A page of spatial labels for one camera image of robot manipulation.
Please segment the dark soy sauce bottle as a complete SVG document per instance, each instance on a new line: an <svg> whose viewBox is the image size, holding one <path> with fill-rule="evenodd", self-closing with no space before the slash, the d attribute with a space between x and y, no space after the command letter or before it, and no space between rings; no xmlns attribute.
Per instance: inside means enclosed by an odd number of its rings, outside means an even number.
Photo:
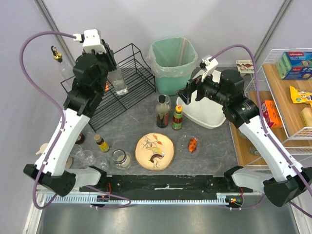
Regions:
<svg viewBox="0 0 312 234"><path fill-rule="evenodd" d="M159 128L165 128L168 126L170 105L165 95L160 95L157 100L156 124Z"/></svg>

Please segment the glass oil bottle gold spout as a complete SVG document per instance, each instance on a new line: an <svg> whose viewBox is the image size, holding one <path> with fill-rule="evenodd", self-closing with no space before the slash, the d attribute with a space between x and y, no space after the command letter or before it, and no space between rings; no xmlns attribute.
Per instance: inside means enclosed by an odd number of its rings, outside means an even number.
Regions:
<svg viewBox="0 0 312 234"><path fill-rule="evenodd" d="M113 85L118 96L122 96L128 93L128 87L125 83L119 64L117 64L115 70L109 72L108 80Z"/></svg>

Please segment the yellow cap chili sauce bottle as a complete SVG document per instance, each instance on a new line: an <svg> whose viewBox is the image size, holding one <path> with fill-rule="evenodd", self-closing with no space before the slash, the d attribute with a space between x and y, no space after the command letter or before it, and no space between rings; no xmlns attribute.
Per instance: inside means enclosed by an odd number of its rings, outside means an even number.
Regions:
<svg viewBox="0 0 312 234"><path fill-rule="evenodd" d="M173 115L172 120L172 128L174 130L180 130L182 127L182 121L183 121L183 107L181 105L177 105L175 107L175 112Z"/></svg>

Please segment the red lid sauce jar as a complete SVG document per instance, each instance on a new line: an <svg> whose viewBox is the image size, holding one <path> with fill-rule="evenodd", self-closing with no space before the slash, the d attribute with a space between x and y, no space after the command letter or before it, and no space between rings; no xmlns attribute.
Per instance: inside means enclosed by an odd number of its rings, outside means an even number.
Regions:
<svg viewBox="0 0 312 234"><path fill-rule="evenodd" d="M84 136L84 134L81 132L81 133L79 134L79 136L77 137L75 144L80 145L80 144L82 144L84 141L85 141L85 136Z"/></svg>

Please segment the small yellow label bottle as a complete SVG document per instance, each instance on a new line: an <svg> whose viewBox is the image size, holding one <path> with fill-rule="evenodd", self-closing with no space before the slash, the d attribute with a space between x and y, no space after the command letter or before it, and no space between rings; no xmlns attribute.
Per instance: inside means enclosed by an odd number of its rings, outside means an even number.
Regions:
<svg viewBox="0 0 312 234"><path fill-rule="evenodd" d="M103 152L109 151L110 149L109 145L104 141L104 139L100 135L98 134L95 135L94 140L96 141L96 144Z"/></svg>

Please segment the wide glass jar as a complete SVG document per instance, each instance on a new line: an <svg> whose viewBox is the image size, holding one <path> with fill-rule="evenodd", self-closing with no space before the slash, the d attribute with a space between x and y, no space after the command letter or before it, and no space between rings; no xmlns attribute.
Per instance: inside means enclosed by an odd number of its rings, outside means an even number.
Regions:
<svg viewBox="0 0 312 234"><path fill-rule="evenodd" d="M132 156L122 149L117 149L113 152L110 163L116 169L127 170L131 166Z"/></svg>

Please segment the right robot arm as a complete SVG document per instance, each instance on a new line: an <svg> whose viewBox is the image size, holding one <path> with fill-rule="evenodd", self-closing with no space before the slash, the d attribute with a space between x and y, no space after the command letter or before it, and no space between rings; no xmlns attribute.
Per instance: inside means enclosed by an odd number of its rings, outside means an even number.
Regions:
<svg viewBox="0 0 312 234"><path fill-rule="evenodd" d="M218 82L213 81L212 75L201 73L188 80L177 95L187 105L191 103L192 95L196 95L196 101L208 98L220 104L226 119L248 138L266 161L270 174L241 166L228 170L225 176L237 187L261 192L277 207L312 190L311 167L303 167L273 134L261 110L244 95L244 80L238 71L221 72Z"/></svg>

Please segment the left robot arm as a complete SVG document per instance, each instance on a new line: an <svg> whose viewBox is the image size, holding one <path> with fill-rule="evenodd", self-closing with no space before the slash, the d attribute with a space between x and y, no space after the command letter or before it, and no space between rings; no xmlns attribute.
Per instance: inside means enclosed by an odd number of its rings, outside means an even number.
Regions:
<svg viewBox="0 0 312 234"><path fill-rule="evenodd" d="M65 120L59 124L43 155L25 165L23 172L40 185L59 196L68 195L74 187L97 184L103 171L94 166L87 169L66 170L67 158L82 129L90 121L103 100L107 77L117 63L107 43L101 49L84 49L73 67L75 78L64 102Z"/></svg>

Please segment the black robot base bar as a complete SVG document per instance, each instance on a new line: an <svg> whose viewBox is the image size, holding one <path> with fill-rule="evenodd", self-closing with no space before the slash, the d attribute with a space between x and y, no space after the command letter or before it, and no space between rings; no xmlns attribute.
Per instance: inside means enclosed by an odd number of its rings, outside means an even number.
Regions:
<svg viewBox="0 0 312 234"><path fill-rule="evenodd" d="M252 192L213 175L107 175L94 187L128 199L211 198L216 193Z"/></svg>

